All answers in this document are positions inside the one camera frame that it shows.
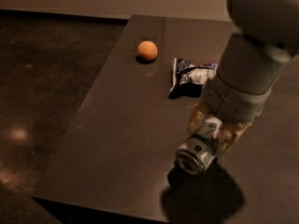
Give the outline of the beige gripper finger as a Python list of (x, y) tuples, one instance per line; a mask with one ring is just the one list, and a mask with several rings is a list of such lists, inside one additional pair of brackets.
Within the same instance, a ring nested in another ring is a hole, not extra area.
[(251, 121), (221, 121), (218, 119), (219, 127), (217, 128), (215, 141), (215, 156), (222, 157), (236, 143), (245, 130), (252, 124)]
[(213, 115), (209, 112), (207, 106), (204, 104), (204, 100), (200, 98), (192, 110), (187, 126), (188, 134), (192, 135), (201, 132), (212, 117)]

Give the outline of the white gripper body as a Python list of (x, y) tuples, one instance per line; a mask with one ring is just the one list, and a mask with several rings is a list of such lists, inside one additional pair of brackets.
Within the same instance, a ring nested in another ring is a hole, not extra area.
[(253, 121), (263, 112), (270, 90), (262, 94), (238, 91), (211, 75), (202, 89), (201, 98), (207, 110), (224, 121)]

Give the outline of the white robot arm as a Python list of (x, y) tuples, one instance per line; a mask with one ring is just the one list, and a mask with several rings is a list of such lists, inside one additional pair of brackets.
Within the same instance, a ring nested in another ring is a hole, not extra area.
[(221, 121), (214, 153), (224, 155), (260, 116), (272, 86), (298, 60), (299, 0), (227, 0), (239, 27), (192, 112), (189, 133)]

